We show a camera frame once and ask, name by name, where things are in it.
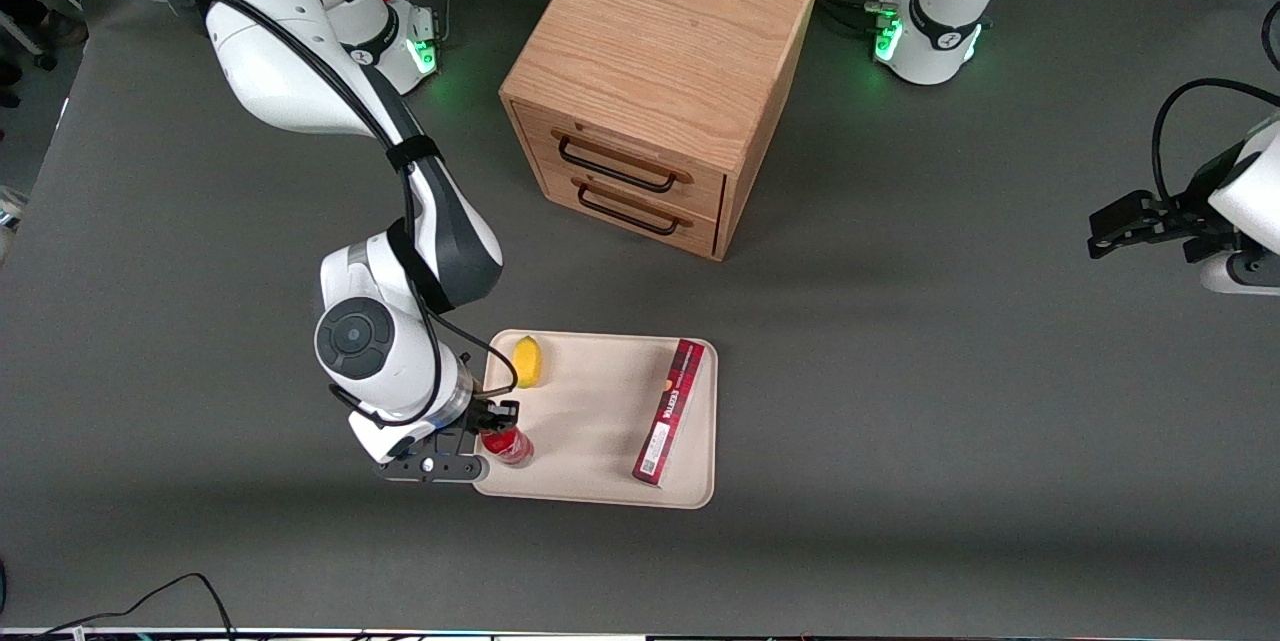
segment table surface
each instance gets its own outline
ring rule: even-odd
[[[316,269],[398,214],[371,141],[238,107],[206,41],[105,3],[0,276],[5,622],[207,573],[241,626],[1266,638],[1280,305],[1178,244],[1085,253],[1165,95],[1275,84],[1268,0],[996,0],[942,88],[815,22],[723,264],[538,193],[498,84],[547,0],[458,0],[412,97],[507,271],[453,312],[721,354],[696,512],[375,480],[311,354]],[[1176,184],[1266,114],[1204,91]],[[210,626],[197,589],[131,623]]]

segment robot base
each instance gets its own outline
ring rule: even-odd
[[[906,13],[900,12],[909,3],[910,0],[879,0],[877,13],[887,17],[888,24],[876,36],[872,56],[911,84],[937,86],[951,81],[960,67],[973,58],[974,44],[982,35],[982,26],[978,26],[969,38],[959,38],[960,35],[955,35],[959,41],[955,49],[937,50],[933,49],[928,36],[916,29]]]
[[[404,95],[439,67],[435,17],[430,8],[413,6],[407,0],[389,0],[387,5],[397,15],[397,36],[381,54],[378,69],[397,93]],[[356,61],[361,63],[361,59],[356,58]]]

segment tray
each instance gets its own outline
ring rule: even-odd
[[[662,487],[631,476],[680,339],[609,336],[567,331],[499,331],[493,348],[508,354],[522,336],[543,351],[538,386],[502,399],[520,400],[520,427],[534,441],[534,459],[509,468],[489,457],[489,476],[475,482],[486,496],[696,509],[716,490],[716,380],[719,357],[708,342]],[[509,372],[489,357],[485,386]]]

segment lemon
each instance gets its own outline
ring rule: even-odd
[[[525,336],[516,342],[516,352],[511,354],[511,363],[516,367],[517,386],[532,389],[538,385],[538,379],[543,375],[543,349],[534,340],[534,336]]]

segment wood grain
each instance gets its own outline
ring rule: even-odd
[[[577,202],[584,182],[686,218],[689,230],[659,241],[721,261],[790,93],[813,3],[552,0],[499,91],[543,193],[603,218]],[[573,166],[562,138],[600,166],[677,182],[653,193]]]
[[[795,44],[791,44],[791,50],[782,63],[782,70],[778,72],[773,93],[769,93],[769,102],[765,104],[764,111],[760,114],[760,122],[755,125],[755,136],[748,146],[746,162],[742,166],[742,171],[736,179],[730,182],[730,187],[726,189],[719,239],[716,244],[719,256],[717,261],[723,261],[724,249],[728,248],[733,232],[737,230],[737,223],[742,220],[748,196],[751,193],[751,187],[755,186],[755,175],[760,170],[764,154],[769,150],[769,141],[773,139],[773,132],[777,131],[778,120],[782,118],[782,107],[786,107],[787,97],[791,95],[791,81],[795,79],[796,63],[800,61],[801,41],[804,41],[808,27],[809,15],[805,13],[804,22],[795,29]]]
[[[724,191],[724,174],[714,171],[701,164],[669,162],[659,157],[659,154],[646,154],[639,148],[621,148],[621,145],[611,141],[595,138],[593,131],[580,131],[580,125],[568,122],[566,116],[558,114],[538,111],[525,104],[513,104],[520,116],[520,127],[524,132],[526,154],[534,159],[536,170],[541,175],[545,168],[553,168],[562,173],[577,173],[586,180],[602,182],[604,186],[622,186],[623,191],[636,194],[637,198],[652,200],[658,205],[667,205],[672,209],[685,209],[685,211],[699,214],[699,216],[716,220],[721,212],[721,201]],[[626,173],[640,180],[652,184],[663,184],[668,175],[675,175],[671,191],[666,193],[653,193],[636,186],[626,186],[625,182],[612,180],[602,173],[584,170],[563,161],[559,155],[559,139],[570,138],[568,152],[598,162],[600,166],[612,168],[614,171]]]
[[[608,187],[595,180],[586,180],[582,175],[545,171],[543,177],[547,180],[547,197],[553,200],[553,202],[563,205],[563,207],[585,212],[590,218],[599,218],[600,221],[612,223],[613,226],[626,228],[627,232],[635,232],[635,234],[662,241],[664,244],[676,246],[678,249],[686,249],[686,252],[700,255],[704,258],[709,258],[714,253],[717,223],[709,220],[709,218],[701,218],[694,212],[672,212],[668,209],[660,209],[658,203],[653,203],[650,200],[636,198],[635,194],[618,189],[616,186]],[[588,186],[588,197],[594,203],[604,205],[604,207],[636,218],[639,221],[653,223],[653,225],[658,226],[667,226],[668,223],[676,220],[676,232],[672,235],[650,234],[650,232],[631,225],[631,223],[618,221],[616,218],[607,216],[607,214],[591,211],[579,202],[577,193],[582,186]]]
[[[737,173],[812,0],[552,0],[503,83]]]

